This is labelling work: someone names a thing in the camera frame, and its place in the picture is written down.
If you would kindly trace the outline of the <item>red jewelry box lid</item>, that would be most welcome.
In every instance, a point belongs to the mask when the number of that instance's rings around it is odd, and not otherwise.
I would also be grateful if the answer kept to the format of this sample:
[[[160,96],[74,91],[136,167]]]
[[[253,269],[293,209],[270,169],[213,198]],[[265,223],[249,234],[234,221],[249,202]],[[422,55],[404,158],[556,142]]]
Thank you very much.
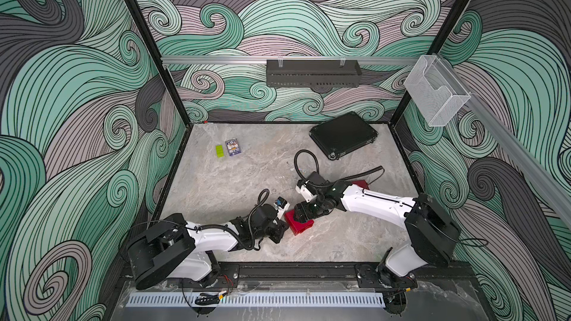
[[[365,180],[357,180],[357,181],[353,181],[352,184],[356,185],[357,187],[363,189],[363,190],[368,190],[369,189],[369,184],[365,181]]]

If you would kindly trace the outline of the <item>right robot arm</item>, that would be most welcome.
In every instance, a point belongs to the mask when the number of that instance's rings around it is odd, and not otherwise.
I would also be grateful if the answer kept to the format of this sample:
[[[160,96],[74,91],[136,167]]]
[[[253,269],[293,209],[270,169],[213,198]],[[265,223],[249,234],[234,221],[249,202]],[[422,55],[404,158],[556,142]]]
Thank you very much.
[[[376,269],[383,287],[412,289],[417,286],[413,278],[415,270],[427,265],[439,268],[450,265],[461,228],[431,196],[425,193],[416,198],[391,196],[352,182],[382,170],[382,166],[330,182],[320,175],[313,152],[297,151],[293,163],[300,178],[296,191],[304,199],[294,207],[295,221],[307,223],[338,209],[370,215],[407,232],[408,241],[390,248]]]

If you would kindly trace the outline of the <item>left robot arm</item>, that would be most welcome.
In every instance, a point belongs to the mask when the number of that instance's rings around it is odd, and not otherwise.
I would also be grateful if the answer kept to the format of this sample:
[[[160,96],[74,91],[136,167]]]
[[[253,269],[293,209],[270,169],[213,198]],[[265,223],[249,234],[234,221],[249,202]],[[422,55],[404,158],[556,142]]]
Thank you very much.
[[[279,197],[269,204],[268,197],[264,189],[246,216],[224,224],[195,224],[180,213],[155,222],[126,244],[135,287],[145,290],[165,279],[212,285],[220,273],[216,251],[259,251],[264,239],[280,243],[288,230],[283,215],[289,203]]]

